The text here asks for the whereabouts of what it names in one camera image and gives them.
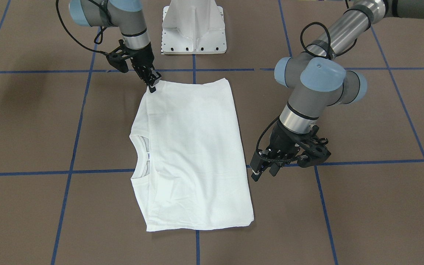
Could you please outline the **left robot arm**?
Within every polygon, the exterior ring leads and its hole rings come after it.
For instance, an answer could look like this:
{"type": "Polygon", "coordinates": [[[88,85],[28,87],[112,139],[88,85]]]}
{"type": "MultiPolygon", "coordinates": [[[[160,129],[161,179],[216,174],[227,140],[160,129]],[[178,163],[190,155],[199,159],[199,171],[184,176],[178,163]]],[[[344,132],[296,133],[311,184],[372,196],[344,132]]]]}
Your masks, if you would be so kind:
{"type": "Polygon", "coordinates": [[[358,37],[386,17],[424,20],[424,0],[356,0],[324,33],[309,44],[301,40],[304,51],[284,57],[276,64],[275,80],[292,89],[281,114],[269,127],[273,130],[266,149],[255,149],[250,168],[258,181],[269,170],[272,176],[285,165],[296,162],[301,168],[323,164],[331,152],[328,139],[317,136],[316,121],[324,109],[359,101],[367,92],[367,80],[355,71],[345,70],[335,58],[348,52],[358,37]]]}

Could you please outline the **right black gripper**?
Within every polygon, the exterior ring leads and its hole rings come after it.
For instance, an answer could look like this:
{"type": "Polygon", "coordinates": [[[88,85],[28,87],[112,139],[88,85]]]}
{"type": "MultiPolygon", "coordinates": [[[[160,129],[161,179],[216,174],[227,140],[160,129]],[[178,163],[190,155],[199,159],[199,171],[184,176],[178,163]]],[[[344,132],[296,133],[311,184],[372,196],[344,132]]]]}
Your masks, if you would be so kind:
{"type": "Polygon", "coordinates": [[[106,54],[106,58],[111,66],[122,73],[128,72],[126,60],[129,59],[134,71],[148,86],[149,92],[154,93],[156,91],[155,86],[162,76],[153,66],[154,55],[151,43],[141,49],[133,50],[127,47],[126,41],[119,40],[119,47],[106,54]]]}

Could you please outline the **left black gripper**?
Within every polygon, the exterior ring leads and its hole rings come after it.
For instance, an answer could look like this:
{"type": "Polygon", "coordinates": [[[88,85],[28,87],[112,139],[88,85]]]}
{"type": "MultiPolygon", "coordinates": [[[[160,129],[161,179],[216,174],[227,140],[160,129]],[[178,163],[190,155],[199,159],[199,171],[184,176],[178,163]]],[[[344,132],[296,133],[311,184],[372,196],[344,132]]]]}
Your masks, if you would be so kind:
{"type": "Polygon", "coordinates": [[[329,141],[317,136],[319,127],[316,124],[312,123],[310,129],[306,134],[298,134],[284,127],[280,120],[273,120],[257,140],[250,162],[251,178],[257,182],[266,170],[275,176],[281,168],[293,162],[301,168],[323,164],[331,156],[326,147],[329,141]],[[260,149],[261,139],[270,128],[273,130],[269,145],[260,149]]]}

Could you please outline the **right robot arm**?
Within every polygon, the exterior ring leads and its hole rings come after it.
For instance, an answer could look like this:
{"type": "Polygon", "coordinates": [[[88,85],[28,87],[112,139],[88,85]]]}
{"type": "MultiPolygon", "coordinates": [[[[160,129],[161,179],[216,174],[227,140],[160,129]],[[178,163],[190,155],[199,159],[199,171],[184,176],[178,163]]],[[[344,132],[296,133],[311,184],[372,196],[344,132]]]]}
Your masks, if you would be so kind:
{"type": "Polygon", "coordinates": [[[154,55],[148,28],[139,0],[71,0],[69,12],[72,20],[85,27],[100,27],[95,43],[102,42],[106,28],[118,27],[122,35],[119,47],[103,52],[109,64],[122,73],[128,72],[127,60],[131,61],[138,77],[151,93],[161,75],[153,66],[154,55]]]}

